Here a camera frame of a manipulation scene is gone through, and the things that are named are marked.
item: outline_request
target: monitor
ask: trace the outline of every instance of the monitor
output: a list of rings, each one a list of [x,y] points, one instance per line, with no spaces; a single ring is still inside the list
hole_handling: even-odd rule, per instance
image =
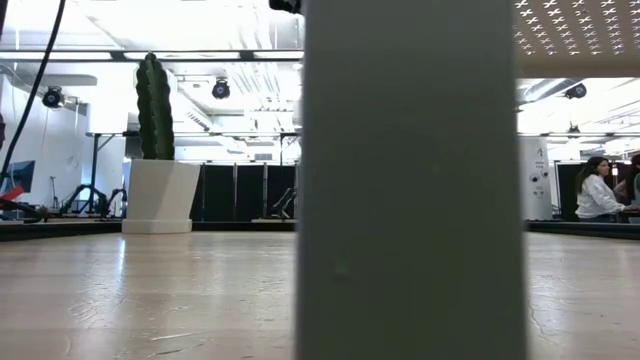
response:
[[[20,161],[9,164],[7,170],[7,178],[2,185],[0,194],[6,193],[9,190],[22,186],[24,192],[31,192],[31,183],[33,181],[33,172],[36,167],[35,161]]]

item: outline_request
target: cactus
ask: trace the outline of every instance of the cactus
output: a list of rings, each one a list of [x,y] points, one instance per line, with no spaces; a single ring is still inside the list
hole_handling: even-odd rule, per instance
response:
[[[143,157],[173,160],[173,117],[167,73],[156,56],[149,53],[140,62],[136,77]]]

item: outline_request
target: white planter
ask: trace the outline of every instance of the white planter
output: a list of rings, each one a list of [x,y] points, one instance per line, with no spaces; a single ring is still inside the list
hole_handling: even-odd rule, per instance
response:
[[[191,231],[189,213],[200,167],[171,160],[133,160],[125,234]]]

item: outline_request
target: woman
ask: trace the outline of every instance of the woman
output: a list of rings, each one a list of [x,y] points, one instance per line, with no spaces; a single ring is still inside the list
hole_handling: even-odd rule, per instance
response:
[[[625,204],[640,206],[640,195],[636,196],[640,191],[640,154],[634,155],[631,158],[631,169],[625,176],[613,192],[618,197],[619,201]],[[633,224],[640,223],[640,218],[629,218],[629,222]]]
[[[635,210],[636,206],[625,206],[616,201],[613,190],[604,182],[609,175],[609,160],[595,156],[587,161],[576,179],[578,210],[576,215],[583,222],[613,222],[613,214],[624,210]]]

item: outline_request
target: wooden floor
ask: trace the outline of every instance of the wooden floor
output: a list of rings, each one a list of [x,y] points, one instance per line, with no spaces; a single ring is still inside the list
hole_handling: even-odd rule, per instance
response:
[[[640,242],[528,248],[532,359],[638,359]],[[0,357],[291,359],[294,251],[273,233],[0,243]]]

